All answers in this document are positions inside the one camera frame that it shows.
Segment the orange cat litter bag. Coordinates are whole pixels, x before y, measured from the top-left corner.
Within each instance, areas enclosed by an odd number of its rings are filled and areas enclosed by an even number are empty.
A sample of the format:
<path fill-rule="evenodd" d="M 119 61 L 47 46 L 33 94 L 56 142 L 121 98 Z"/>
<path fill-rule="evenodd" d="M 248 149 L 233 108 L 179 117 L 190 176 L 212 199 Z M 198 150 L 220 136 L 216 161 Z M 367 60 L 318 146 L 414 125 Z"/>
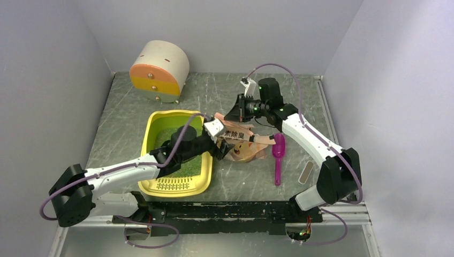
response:
<path fill-rule="evenodd" d="M 219 112 L 215 113 L 214 117 L 221 120 L 225 125 L 225 132 L 218 137 L 217 142 L 226 140 L 234 144 L 234 148 L 229 151 L 225 159 L 236 162 L 250 162 L 254 159 L 265 158 L 265 149 L 271 144 L 249 141 L 249 137 L 255 134 L 252 131 L 254 127 L 252 124 L 226 121 L 224 120 L 224 115 Z"/>

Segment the magenta plastic scoop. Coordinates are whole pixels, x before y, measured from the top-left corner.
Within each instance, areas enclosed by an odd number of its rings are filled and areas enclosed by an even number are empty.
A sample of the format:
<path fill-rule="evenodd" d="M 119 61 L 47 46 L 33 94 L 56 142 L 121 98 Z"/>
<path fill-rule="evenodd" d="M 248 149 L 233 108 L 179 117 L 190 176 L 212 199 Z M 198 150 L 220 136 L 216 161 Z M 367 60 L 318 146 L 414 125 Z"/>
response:
<path fill-rule="evenodd" d="M 274 183 L 276 186 L 281 184 L 282 176 L 282 160 L 286 153 L 286 140 L 282 133 L 276 133 L 274 135 L 275 144 L 272 147 L 272 155 L 275 159 L 275 178 Z"/>

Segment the round cream drawer cabinet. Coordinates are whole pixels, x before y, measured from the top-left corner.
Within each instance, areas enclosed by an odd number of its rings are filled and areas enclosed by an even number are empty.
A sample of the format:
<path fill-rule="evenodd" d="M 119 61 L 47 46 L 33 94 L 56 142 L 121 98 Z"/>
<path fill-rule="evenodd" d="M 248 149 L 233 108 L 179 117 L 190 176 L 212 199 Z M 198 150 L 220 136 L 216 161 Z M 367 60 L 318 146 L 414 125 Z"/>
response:
<path fill-rule="evenodd" d="M 178 103 L 190 70 L 185 52 L 161 40 L 146 43 L 129 70 L 133 86 L 147 98 Z"/>

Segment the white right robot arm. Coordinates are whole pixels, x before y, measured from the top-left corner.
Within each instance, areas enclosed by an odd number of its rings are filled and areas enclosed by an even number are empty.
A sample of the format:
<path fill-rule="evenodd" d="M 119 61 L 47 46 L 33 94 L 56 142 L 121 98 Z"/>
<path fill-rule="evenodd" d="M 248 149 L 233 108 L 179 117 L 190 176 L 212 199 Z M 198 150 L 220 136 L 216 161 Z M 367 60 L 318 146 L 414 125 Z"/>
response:
<path fill-rule="evenodd" d="M 360 192 L 361 172 L 356 150 L 344 149 L 330 141 L 293 104 L 284 103 L 275 78 L 255 82 L 246 77 L 240 82 L 245 91 L 237 95 L 225 120 L 245 123 L 253 118 L 266 118 L 270 126 L 309 153 L 320 168 L 315 185 L 293 196 L 295 203 L 289 207 L 289 215 L 294 221 L 303 221 L 314 207 L 337 203 L 353 192 Z"/>

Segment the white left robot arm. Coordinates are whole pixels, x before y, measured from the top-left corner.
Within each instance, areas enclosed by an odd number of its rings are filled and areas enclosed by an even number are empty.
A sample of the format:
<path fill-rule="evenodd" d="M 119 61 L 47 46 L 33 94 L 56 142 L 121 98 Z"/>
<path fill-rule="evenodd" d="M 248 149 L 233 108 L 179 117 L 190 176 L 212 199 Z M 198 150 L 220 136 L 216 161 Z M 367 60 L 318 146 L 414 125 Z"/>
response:
<path fill-rule="evenodd" d="M 147 204 L 140 193 L 113 191 L 130 183 L 173 174 L 184 163 L 203 154 L 223 159 L 234 147 L 218 138 L 223 131 L 204 125 L 201 134 L 197 134 L 195 128 L 182 126 L 159 147 L 133 160 L 89 169 L 83 169 L 80 164 L 71 165 L 51 187 L 45 203 L 52 204 L 56 215 L 53 220 L 61 227 L 109 214 L 140 223 L 148 216 Z"/>

